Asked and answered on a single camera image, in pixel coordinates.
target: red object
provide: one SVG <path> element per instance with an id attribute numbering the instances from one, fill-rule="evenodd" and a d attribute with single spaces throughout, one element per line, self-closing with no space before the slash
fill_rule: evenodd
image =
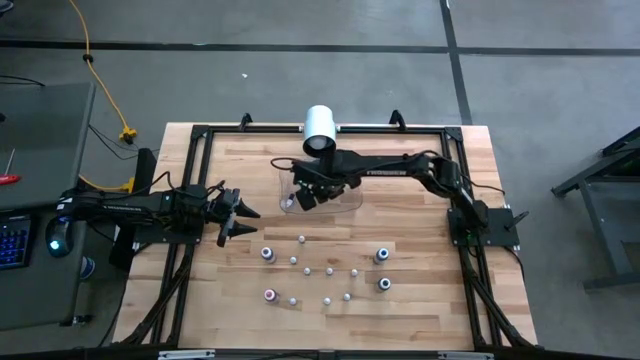
<path id="1" fill-rule="evenodd" d="M 21 176 L 18 175 L 0 175 L 0 185 L 9 185 L 16 183 L 22 179 Z"/>

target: small bottle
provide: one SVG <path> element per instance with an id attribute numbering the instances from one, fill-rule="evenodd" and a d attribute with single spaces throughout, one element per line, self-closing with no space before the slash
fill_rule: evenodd
<path id="1" fill-rule="evenodd" d="M 273 290 L 273 289 L 267 289 L 264 291 L 264 299 L 268 302 L 268 303 L 275 303 L 278 302 L 278 293 Z"/>
<path id="2" fill-rule="evenodd" d="M 391 280 L 388 278 L 382 278 L 378 280 L 378 290 L 387 291 L 391 288 Z"/>
<path id="3" fill-rule="evenodd" d="M 389 258 L 389 250 L 385 248 L 380 248 L 376 252 L 376 256 L 373 257 L 373 262 L 380 265 L 382 262 L 386 261 Z"/>
<path id="4" fill-rule="evenodd" d="M 271 248 L 262 248 L 262 251 L 260 251 L 260 255 L 269 264 L 273 264 L 274 262 L 276 262 L 276 253 L 274 253 Z"/>

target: computer mouse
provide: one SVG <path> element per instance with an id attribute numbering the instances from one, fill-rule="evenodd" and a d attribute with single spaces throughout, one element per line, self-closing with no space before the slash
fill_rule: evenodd
<path id="1" fill-rule="evenodd" d="M 45 231 L 47 250 L 51 256 L 59 258 L 67 256 L 73 250 L 73 234 L 71 223 L 58 218 L 51 219 Z"/>

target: wooden table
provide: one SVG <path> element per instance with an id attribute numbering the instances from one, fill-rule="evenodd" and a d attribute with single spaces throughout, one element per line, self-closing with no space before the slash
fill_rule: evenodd
<path id="1" fill-rule="evenodd" d="M 181 181 L 189 144 L 188 123 L 167 125 L 156 176 L 170 171 Z M 471 178 L 500 186 L 489 130 L 464 126 Z M 196 159 L 200 159 L 202 145 Z M 440 150 L 431 135 L 339 134 L 338 147 L 363 155 Z M 466 350 L 471 331 L 462 286 L 460 260 L 450 244 L 445 212 L 449 201 L 424 190 L 410 178 L 364 178 L 362 206 L 353 212 L 287 215 L 279 206 L 280 179 L 269 160 L 304 156 L 301 134 L 217 134 L 207 185 L 226 179 L 238 187 L 261 219 L 241 219 L 257 233 L 234 238 L 225 248 L 215 244 L 217 226 L 209 225 L 196 248 L 187 295 L 181 348 Z M 194 177 L 199 164 L 194 167 Z M 166 190 L 162 182 L 154 190 Z M 477 199 L 500 207 L 499 192 L 475 188 Z M 304 235 L 306 243 L 297 238 Z M 269 246 L 278 261 L 268 265 L 260 249 Z M 390 259 L 374 265 L 380 247 Z M 127 283 L 114 341 L 126 337 L 158 297 L 168 246 L 150 246 L 136 256 Z M 517 262 L 501 248 L 487 248 L 495 299 L 523 336 L 535 343 L 527 295 Z M 289 257 L 298 263 L 291 265 Z M 310 276 L 303 269 L 312 269 Z M 325 269 L 332 267 L 333 276 Z M 351 277 L 351 269 L 360 274 Z M 392 281 L 379 293 L 380 277 Z M 266 288 L 282 300 L 265 303 Z M 352 300 L 342 300 L 344 293 Z M 290 306 L 287 299 L 296 297 Z M 323 298 L 332 303 L 325 306 Z M 170 304 L 164 334 L 173 314 Z M 478 306 L 489 341 L 484 306 Z"/>

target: black desk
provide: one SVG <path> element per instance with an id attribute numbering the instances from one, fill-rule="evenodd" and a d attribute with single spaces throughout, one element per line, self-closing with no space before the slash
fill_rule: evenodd
<path id="1" fill-rule="evenodd" d="M 0 210 L 28 211 L 38 221 L 29 266 L 0 271 L 0 330 L 58 323 L 73 316 L 85 224 L 74 225 L 75 245 L 64 258 L 49 255 L 44 233 L 54 202 L 76 184 L 94 94 L 92 84 L 0 92 L 0 112 L 7 116 L 0 123 L 0 167 L 4 171 L 15 147 L 10 172 L 23 177 L 17 184 L 0 187 Z"/>

